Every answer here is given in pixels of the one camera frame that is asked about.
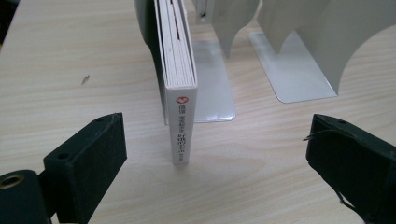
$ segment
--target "wooden table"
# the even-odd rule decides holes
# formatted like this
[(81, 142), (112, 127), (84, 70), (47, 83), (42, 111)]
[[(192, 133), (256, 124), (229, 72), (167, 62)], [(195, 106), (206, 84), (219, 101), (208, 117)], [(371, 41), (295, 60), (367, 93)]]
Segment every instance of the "wooden table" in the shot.
[[(193, 40), (215, 39), (187, 3)], [(362, 223), (309, 167), (302, 140), (319, 113), (396, 145), (396, 27), (357, 51), (338, 97), (295, 104), (272, 91), (248, 41), (259, 30), (243, 28), (225, 60), (236, 119), (196, 124), (191, 163), (176, 167), (134, 2), (21, 1), (0, 53), (0, 174), (42, 172), (88, 122), (122, 112), (128, 160), (91, 223)]]

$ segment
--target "red circular logo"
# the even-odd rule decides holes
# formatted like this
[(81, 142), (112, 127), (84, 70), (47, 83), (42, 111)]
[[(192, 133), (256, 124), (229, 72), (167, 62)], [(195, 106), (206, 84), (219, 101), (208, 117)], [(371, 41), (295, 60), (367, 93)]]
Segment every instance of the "red circular logo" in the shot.
[(187, 96), (180, 96), (176, 99), (176, 102), (181, 105), (186, 104), (188, 101), (189, 101), (189, 97)]

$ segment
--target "wood grain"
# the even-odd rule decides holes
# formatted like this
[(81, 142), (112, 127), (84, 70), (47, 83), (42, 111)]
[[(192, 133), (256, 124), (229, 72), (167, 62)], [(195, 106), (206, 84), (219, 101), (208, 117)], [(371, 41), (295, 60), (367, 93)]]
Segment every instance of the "wood grain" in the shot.
[[(214, 39), (186, 3), (192, 38)], [(362, 223), (308, 166), (302, 140), (319, 113), (396, 145), (396, 27), (356, 52), (338, 97), (296, 104), (276, 99), (248, 41), (259, 30), (243, 28), (225, 61), (236, 119), (196, 124), (191, 163), (176, 167), (133, 1), (21, 1), (0, 53), (0, 174), (43, 171), (88, 122), (122, 112), (128, 160), (91, 223)]]

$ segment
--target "black clamp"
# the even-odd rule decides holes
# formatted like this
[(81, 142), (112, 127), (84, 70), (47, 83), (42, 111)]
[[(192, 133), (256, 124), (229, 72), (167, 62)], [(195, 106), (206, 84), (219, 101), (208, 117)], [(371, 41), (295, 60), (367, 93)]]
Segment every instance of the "black clamp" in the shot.
[(127, 158), (122, 114), (89, 123), (44, 158), (45, 170), (0, 176), (0, 223), (86, 224)]

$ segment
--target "white metal bookend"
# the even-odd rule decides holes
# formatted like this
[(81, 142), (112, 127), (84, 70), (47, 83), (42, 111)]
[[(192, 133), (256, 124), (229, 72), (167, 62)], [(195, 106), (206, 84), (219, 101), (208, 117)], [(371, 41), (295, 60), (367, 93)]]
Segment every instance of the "white metal bookend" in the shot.
[(192, 0), (198, 24), (212, 24), (221, 49), (228, 58), (231, 45), (240, 29), (256, 13), (260, 0)]
[(265, 35), (250, 41), (281, 102), (334, 97), (350, 57), (395, 11), (395, 0), (263, 0)]

